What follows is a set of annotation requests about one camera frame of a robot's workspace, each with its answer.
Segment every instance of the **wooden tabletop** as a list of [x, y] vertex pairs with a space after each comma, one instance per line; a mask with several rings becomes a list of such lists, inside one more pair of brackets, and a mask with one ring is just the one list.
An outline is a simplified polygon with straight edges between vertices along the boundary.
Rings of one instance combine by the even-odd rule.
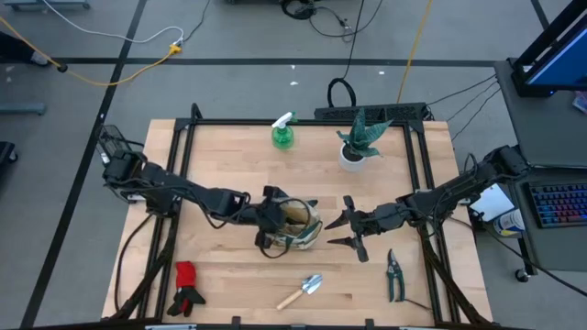
[[[150, 161], [165, 164], [172, 139], [173, 120], [153, 120], [145, 154]], [[426, 142], [436, 185], [458, 175], [446, 123], [426, 122]], [[403, 130], [390, 127], [375, 142], [383, 157], [367, 159], [363, 171], [349, 173], [338, 166], [341, 140], [336, 131], [349, 127], [296, 126], [294, 147], [281, 151], [271, 145], [269, 126], [197, 126], [188, 179], [207, 187], [249, 192], [253, 202], [261, 198], [265, 185], [276, 185], [292, 197], [317, 199], [317, 210], [325, 225], [334, 221], [353, 197], [357, 209], [371, 211], [411, 193]], [[417, 137], [413, 135], [419, 178], [424, 173]], [[182, 152], [178, 155], [177, 169]], [[145, 218], [144, 204], [129, 207], [121, 244]], [[455, 217], [467, 220], [458, 209]], [[120, 283], [123, 302], [144, 275], [154, 221], [132, 240], [124, 258]], [[491, 319], [481, 267], [473, 236], [467, 227], [444, 224], [453, 278], [478, 311]], [[409, 302], [389, 303], [387, 252], [393, 248], [404, 272], [406, 298], [430, 306], [420, 238], [410, 226], [364, 239], [370, 261], [361, 264], [348, 247], [327, 244], [332, 238], [350, 235], [348, 226], [322, 231], [305, 251], [291, 251], [268, 259], [254, 246], [256, 227], [226, 225], [213, 229], [202, 211], [183, 203], [174, 261], [190, 260], [197, 268], [197, 290], [206, 305], [196, 305], [190, 318], [165, 315], [164, 322], [230, 323], [240, 316], [243, 324], [364, 325], [372, 318], [377, 325], [433, 325], [431, 312]], [[269, 253], [280, 250], [272, 248]], [[322, 286], [304, 295], [283, 311], [275, 306], [300, 287], [302, 279], [321, 273]], [[166, 308], [175, 293], [172, 269]], [[114, 313], [114, 273], [103, 315]], [[449, 320], [446, 293], [439, 285], [443, 316]], [[151, 288], [148, 315], [153, 315], [159, 280]]]

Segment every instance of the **potted plant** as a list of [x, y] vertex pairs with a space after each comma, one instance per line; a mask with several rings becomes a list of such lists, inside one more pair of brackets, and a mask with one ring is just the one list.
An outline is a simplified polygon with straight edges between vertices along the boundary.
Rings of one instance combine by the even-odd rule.
[[383, 135], [383, 132], [392, 121], [389, 120], [366, 128], [365, 110], [361, 108], [352, 123], [350, 134], [342, 134], [337, 131], [338, 136], [343, 140], [340, 154], [338, 155], [340, 167], [351, 172], [360, 171], [366, 158], [379, 155], [379, 150], [370, 148], [369, 145]]

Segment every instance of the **computer monitor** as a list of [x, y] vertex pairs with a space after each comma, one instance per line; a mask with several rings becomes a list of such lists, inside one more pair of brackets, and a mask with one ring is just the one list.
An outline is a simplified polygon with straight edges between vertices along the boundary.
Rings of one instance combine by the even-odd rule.
[[548, 97], [560, 90], [587, 90], [587, 16], [577, 21], [586, 8], [587, 1], [571, 2], [524, 54], [512, 61], [512, 78], [520, 96]]

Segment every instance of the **pruning shears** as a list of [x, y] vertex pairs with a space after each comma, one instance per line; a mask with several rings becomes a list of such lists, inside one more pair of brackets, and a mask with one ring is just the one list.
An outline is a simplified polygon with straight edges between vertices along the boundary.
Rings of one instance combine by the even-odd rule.
[[[395, 279], [400, 282], [400, 296], [398, 299], [395, 299], [395, 294], [393, 292]], [[402, 272], [400, 264], [397, 262], [392, 249], [390, 249], [387, 254], [387, 280], [389, 283], [389, 302], [403, 302], [405, 300], [404, 273]]]

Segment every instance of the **white cable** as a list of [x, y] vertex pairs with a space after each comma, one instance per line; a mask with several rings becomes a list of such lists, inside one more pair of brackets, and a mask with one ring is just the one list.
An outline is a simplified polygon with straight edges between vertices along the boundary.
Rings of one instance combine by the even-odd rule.
[[62, 15], [62, 14], [61, 14], [60, 12], [58, 12], [58, 11], [57, 11], [55, 8], [53, 8], [53, 6], [51, 6], [51, 5], [49, 4], [49, 2], [47, 2], [47, 0], [43, 0], [43, 2], [44, 2], [44, 3], [45, 3], [45, 5], [47, 5], [47, 7], [48, 7], [48, 8], [49, 8], [51, 11], [53, 11], [53, 13], [55, 13], [55, 14], [56, 14], [58, 17], [61, 17], [61, 18], [63, 18], [63, 20], [64, 20], [64, 21], [66, 21], [67, 23], [69, 23], [70, 25], [72, 25], [74, 28], [77, 28], [77, 29], [79, 29], [80, 31], [82, 31], [82, 32], [85, 32], [85, 33], [89, 33], [89, 34], [93, 34], [93, 35], [98, 35], [98, 36], [105, 36], [105, 37], [119, 38], [119, 39], [124, 39], [124, 40], [126, 40], [126, 41], [135, 42], [135, 43], [146, 43], [146, 42], [149, 42], [149, 41], [151, 41], [151, 40], [155, 39], [156, 37], [158, 37], [158, 36], [159, 36], [159, 34], [161, 34], [161, 33], [165, 32], [165, 31], [167, 31], [167, 30], [170, 30], [170, 29], [176, 29], [176, 30], [180, 31], [180, 32], [182, 33], [182, 35], [181, 35], [181, 36], [180, 36], [180, 37], [177, 39], [177, 41], [175, 41], [175, 42], [174, 42], [174, 44], [178, 45], [178, 44], [181, 44], [181, 43], [183, 42], [183, 29], [182, 29], [181, 27], [166, 27], [166, 28], [164, 28], [163, 30], [161, 30], [161, 31], [157, 32], [156, 34], [154, 34], [152, 37], [150, 37], [150, 38], [147, 38], [147, 39], [145, 39], [145, 40], [134, 40], [134, 39], [127, 38], [127, 37], [125, 37], [125, 36], [116, 35], [116, 34], [110, 34], [110, 33], [104, 33], [104, 32], [96, 32], [96, 31], [91, 31], [91, 30], [85, 29], [85, 28], [83, 28], [83, 27], [79, 27], [79, 26], [77, 26], [75, 23], [71, 22], [71, 20], [67, 19], [67, 17], [65, 17], [64, 15]]

